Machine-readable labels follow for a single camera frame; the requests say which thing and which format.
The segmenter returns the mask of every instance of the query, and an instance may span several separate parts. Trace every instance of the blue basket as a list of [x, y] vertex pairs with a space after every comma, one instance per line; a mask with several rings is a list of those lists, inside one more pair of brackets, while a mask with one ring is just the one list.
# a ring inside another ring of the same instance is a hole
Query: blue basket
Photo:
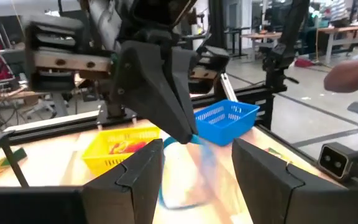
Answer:
[[258, 110], [257, 105], [222, 100], [195, 113], [198, 134], [225, 146], [253, 127]]

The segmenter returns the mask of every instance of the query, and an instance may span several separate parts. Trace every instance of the desk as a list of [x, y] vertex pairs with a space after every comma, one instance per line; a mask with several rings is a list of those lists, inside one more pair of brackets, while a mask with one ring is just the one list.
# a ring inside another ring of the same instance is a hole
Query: desk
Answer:
[[[241, 38], [249, 38], [252, 40], [252, 55], [253, 55], [252, 57], [253, 57], [253, 61], [254, 61], [256, 59], [256, 55], [255, 55], [256, 46], [274, 48], [277, 45], [277, 41], [281, 37], [281, 34], [282, 33], [280, 33], [280, 32], [266, 33], [266, 34], [246, 34], [246, 35], [241, 35]], [[271, 39], [271, 40], [273, 40], [273, 42], [271, 42], [271, 43], [257, 42], [257, 40], [267, 40], [267, 39]]]
[[358, 26], [349, 26], [349, 27], [342, 27], [342, 28], [335, 28], [335, 27], [327, 27], [327, 28], [320, 28], [317, 30], [318, 32], [324, 32], [329, 34], [328, 39], [328, 46], [327, 46], [327, 53], [326, 53], [326, 64], [331, 63], [331, 56], [333, 53], [333, 47], [336, 45], [344, 45], [344, 44], [358, 44], [358, 37], [356, 38], [346, 38], [342, 40], [334, 40], [334, 36], [340, 32], [354, 32], [358, 31]]
[[[59, 121], [76, 118], [75, 115], [57, 118]], [[45, 125], [48, 121], [39, 121]], [[152, 126], [147, 120], [138, 121], [137, 127]], [[132, 127], [133, 124], [116, 126], [115, 128]], [[23, 144], [27, 160], [21, 162], [21, 169], [30, 186], [44, 185], [83, 185], [93, 179], [89, 170], [80, 159], [87, 145], [93, 140], [98, 130], [60, 136], [53, 139]], [[242, 139], [265, 149], [271, 147], [287, 156], [296, 166], [310, 173], [327, 177], [312, 165], [298, 157], [258, 128], [252, 128], [241, 136]], [[238, 186], [234, 167], [231, 160], [231, 145], [217, 147], [210, 144], [217, 157], [216, 178], [214, 182], [206, 183], [214, 197], [202, 207], [191, 210], [170, 211], [157, 204], [154, 223], [197, 223], [197, 224], [229, 224], [252, 223], [246, 203]], [[166, 161], [163, 175], [165, 197], [176, 202], [182, 202], [190, 195], [202, 195], [201, 189], [193, 188], [197, 180], [200, 181], [198, 150], [195, 145], [182, 146], [174, 144], [165, 151]], [[5, 170], [0, 174], [0, 186], [19, 186], [12, 170]]]

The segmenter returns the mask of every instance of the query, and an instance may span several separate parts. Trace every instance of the plastic basket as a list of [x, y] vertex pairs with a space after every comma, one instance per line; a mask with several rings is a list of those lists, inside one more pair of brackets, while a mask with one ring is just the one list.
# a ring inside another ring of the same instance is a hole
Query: plastic basket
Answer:
[[136, 144], [145, 142], [148, 144], [159, 137], [160, 129], [158, 127], [100, 131], [85, 150], [82, 159], [92, 174], [97, 177], [133, 155], [133, 152], [109, 154], [117, 143]]
[[222, 100], [195, 113], [199, 136], [225, 146], [249, 131], [259, 106]]

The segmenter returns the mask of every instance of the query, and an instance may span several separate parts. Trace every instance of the yellow box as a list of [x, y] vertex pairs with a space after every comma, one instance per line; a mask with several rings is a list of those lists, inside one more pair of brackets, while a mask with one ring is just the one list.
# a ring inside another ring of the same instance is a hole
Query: yellow box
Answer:
[[159, 137], [160, 129], [158, 127], [101, 131], [85, 150], [82, 159], [92, 174], [98, 177], [133, 154], [133, 152], [109, 154], [117, 144], [124, 144], [124, 146], [126, 144], [125, 147], [140, 142], [148, 144], [150, 141], [158, 139]]

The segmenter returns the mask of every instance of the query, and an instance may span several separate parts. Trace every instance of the blue object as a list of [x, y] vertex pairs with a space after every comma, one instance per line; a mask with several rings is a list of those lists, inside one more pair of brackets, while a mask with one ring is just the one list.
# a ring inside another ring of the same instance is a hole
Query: blue object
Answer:
[[329, 20], [321, 20], [318, 24], [318, 28], [326, 28], [329, 27]]
[[198, 134], [203, 139], [225, 146], [253, 127], [259, 108], [222, 100], [195, 113]]
[[[171, 145], [172, 143], [175, 143], [176, 140], [173, 137], [169, 137], [164, 141], [164, 150]], [[212, 152], [212, 150], [204, 143], [202, 142], [202, 140], [197, 136], [197, 135], [193, 135], [192, 139], [191, 139], [191, 143], [193, 144], [199, 144], [201, 146], [201, 161], [202, 161], [202, 165], [201, 165], [201, 175], [203, 175], [205, 178], [209, 178], [208, 181], [213, 181], [211, 180], [211, 178], [213, 178], [215, 176], [215, 167], [216, 167], [216, 160], [215, 160], [215, 156]], [[164, 163], [165, 163], [165, 156], [163, 155], [162, 157], [162, 167], [164, 167]], [[162, 193], [162, 185], [160, 187], [160, 190], [158, 192], [158, 200], [160, 202], [160, 205], [163, 208], [169, 209], [169, 210], [186, 210], [186, 209], [191, 209], [191, 208], [195, 208], [198, 206], [202, 206], [204, 204], [206, 204], [208, 202], [201, 202], [201, 203], [196, 203], [193, 205], [186, 205], [186, 206], [182, 206], [182, 207], [167, 207], [167, 205], [165, 204], [165, 200], [163, 197], [163, 193]]]

